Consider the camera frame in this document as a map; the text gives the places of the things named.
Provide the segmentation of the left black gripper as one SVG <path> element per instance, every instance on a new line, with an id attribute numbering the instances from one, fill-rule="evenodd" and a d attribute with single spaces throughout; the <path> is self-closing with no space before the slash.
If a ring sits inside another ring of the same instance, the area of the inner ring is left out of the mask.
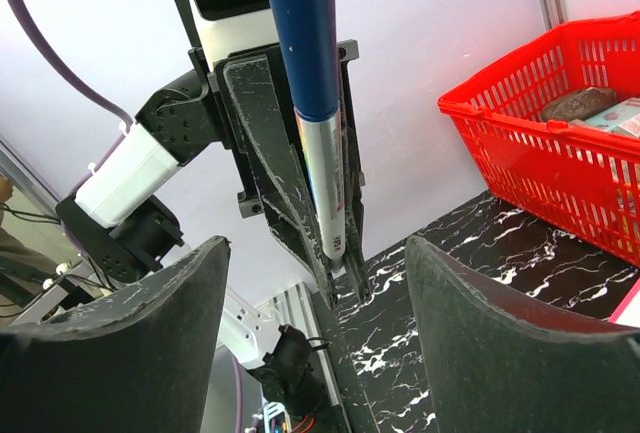
<path id="1" fill-rule="evenodd" d="M 339 45 L 344 266 L 357 301 L 364 303 L 371 287 L 362 250 L 361 165 L 348 75 L 348 62 L 357 57 L 356 41 Z M 237 195 L 240 214 L 248 218 L 267 207 L 272 235 L 311 273 L 326 307 L 333 309 L 335 283 L 305 182 L 309 178 L 280 48 L 270 44 L 236 49 L 224 54 L 222 62 L 222 69 L 208 68 L 215 99 L 209 110 L 216 140 L 234 156 L 242 183 Z"/>

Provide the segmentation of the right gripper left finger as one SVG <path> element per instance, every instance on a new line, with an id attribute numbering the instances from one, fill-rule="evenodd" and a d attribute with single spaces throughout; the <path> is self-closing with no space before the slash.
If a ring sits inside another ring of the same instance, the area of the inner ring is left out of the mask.
<path id="1" fill-rule="evenodd" d="M 230 255 L 214 236 L 107 297 L 2 328 L 2 431 L 199 431 Z"/>

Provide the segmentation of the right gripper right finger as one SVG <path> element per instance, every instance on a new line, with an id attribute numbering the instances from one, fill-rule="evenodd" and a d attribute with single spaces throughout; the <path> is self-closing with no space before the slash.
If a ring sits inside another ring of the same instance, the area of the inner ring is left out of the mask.
<path id="1" fill-rule="evenodd" d="M 442 432 L 635 432 L 639 332 L 531 298 L 408 239 L 406 278 Z"/>

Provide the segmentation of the pink framed whiteboard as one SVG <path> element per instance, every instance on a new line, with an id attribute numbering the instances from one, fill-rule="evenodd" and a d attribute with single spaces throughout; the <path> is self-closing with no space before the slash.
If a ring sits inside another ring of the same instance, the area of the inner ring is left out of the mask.
<path id="1" fill-rule="evenodd" d="M 623 298 L 609 317 L 610 323 L 638 328 L 640 326 L 640 292 L 639 283 Z"/>

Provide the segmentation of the blue capped whiteboard marker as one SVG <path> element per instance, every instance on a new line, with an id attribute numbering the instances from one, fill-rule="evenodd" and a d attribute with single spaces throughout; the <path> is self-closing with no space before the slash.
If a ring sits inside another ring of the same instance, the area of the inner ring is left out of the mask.
<path id="1" fill-rule="evenodd" d="M 322 249 L 330 270 L 346 251 L 335 0 L 269 0 L 296 115 Z"/>

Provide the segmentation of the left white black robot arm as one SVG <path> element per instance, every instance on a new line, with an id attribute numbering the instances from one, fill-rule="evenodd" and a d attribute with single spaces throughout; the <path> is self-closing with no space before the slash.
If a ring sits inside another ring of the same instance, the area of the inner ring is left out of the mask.
<path id="1" fill-rule="evenodd" d="M 263 215 L 280 245 L 314 277 L 329 308 L 337 304 L 315 190 L 281 50 L 266 45 L 205 62 L 190 0 L 174 0 L 191 42 L 192 69 L 157 91 L 104 162 L 57 205 L 80 247 L 118 281 L 160 267 L 182 242 L 176 217 L 157 190 L 209 145 L 230 150 L 241 177 L 245 217 Z"/>

